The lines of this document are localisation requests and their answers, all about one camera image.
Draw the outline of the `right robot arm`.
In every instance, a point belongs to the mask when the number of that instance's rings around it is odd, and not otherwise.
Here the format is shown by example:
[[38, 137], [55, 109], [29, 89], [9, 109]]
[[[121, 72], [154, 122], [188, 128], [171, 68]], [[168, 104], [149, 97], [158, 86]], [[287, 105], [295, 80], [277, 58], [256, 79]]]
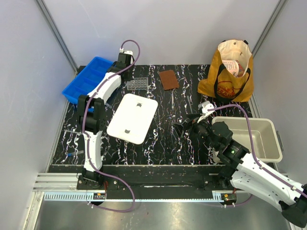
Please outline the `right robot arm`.
[[233, 132], [225, 122], [208, 124], [198, 118], [174, 123], [181, 137], [186, 132], [211, 147], [225, 168], [218, 174], [218, 184], [228, 190], [244, 190], [274, 206], [290, 223], [307, 226], [307, 186], [279, 173], [233, 139]]

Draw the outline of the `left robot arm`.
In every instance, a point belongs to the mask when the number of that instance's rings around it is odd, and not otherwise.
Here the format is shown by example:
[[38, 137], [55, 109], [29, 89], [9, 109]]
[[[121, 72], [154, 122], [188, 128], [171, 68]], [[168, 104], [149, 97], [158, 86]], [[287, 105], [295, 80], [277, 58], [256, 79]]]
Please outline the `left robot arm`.
[[101, 174], [103, 164], [100, 150], [101, 135], [106, 129], [105, 103], [121, 85], [122, 79], [129, 75], [128, 70], [122, 70], [133, 62], [134, 57], [131, 51], [121, 51], [118, 60], [102, 75], [97, 86], [78, 98], [78, 122], [82, 129], [85, 146], [85, 163], [78, 179], [79, 188], [85, 186], [96, 190], [106, 185], [104, 176]]

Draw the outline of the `blue capped test tube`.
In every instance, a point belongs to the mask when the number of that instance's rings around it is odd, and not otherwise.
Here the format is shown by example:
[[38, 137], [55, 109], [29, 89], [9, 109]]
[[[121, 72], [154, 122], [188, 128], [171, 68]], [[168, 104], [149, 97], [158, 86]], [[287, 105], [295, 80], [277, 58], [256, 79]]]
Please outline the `blue capped test tube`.
[[75, 152], [72, 152], [72, 153], [68, 153], [67, 156], [68, 157], [74, 157], [74, 156], [78, 156], [80, 154], [84, 154], [84, 150], [81, 150], [81, 151], [75, 151]]

